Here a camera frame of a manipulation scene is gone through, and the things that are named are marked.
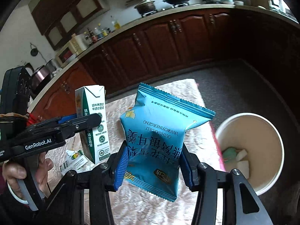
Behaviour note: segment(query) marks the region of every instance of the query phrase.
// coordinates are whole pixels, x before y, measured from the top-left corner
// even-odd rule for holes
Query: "blue snack bag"
[[[134,107],[120,117],[129,151],[125,178],[174,202],[185,132],[214,116],[214,111],[141,83]]]

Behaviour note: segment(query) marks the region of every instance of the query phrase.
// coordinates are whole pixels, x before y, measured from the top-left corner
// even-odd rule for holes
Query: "green food piece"
[[[236,148],[229,147],[222,152],[222,155],[224,162],[230,162],[231,160],[235,160],[237,155]]]

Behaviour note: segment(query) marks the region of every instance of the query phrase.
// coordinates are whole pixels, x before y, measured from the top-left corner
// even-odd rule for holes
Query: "floor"
[[[280,133],[285,150],[285,162],[282,173],[275,185],[260,196],[274,224],[278,224],[277,208],[280,194],[298,177],[300,146],[299,127],[289,115],[285,105],[270,86],[242,60],[227,61],[205,69],[184,73],[157,81],[152,86],[182,79],[194,79],[207,108],[216,112],[212,120],[214,128],[228,117],[242,112],[259,114],[271,121]],[[108,99],[109,102],[136,93],[137,89],[127,91]]]

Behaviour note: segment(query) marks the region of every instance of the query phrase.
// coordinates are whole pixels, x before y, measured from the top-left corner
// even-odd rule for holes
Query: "hand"
[[[53,168],[53,162],[50,158],[45,159],[46,153],[40,153],[39,155],[39,166],[35,174],[35,178],[38,182],[38,187],[41,191],[44,192],[48,180],[48,171]],[[13,192],[20,199],[24,200],[24,196],[21,192],[21,189],[18,185],[17,179],[26,178],[26,170],[24,167],[15,162],[7,162],[3,164],[2,167],[2,176],[4,180],[7,180],[7,183],[12,188]]]

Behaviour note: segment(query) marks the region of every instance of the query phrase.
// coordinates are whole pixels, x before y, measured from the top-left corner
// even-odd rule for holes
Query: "microwave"
[[[72,37],[71,40],[67,42],[56,54],[55,59],[58,61],[60,66],[64,68],[69,62],[66,61],[73,54],[78,56],[88,48],[88,45],[85,43],[84,34],[76,35]]]

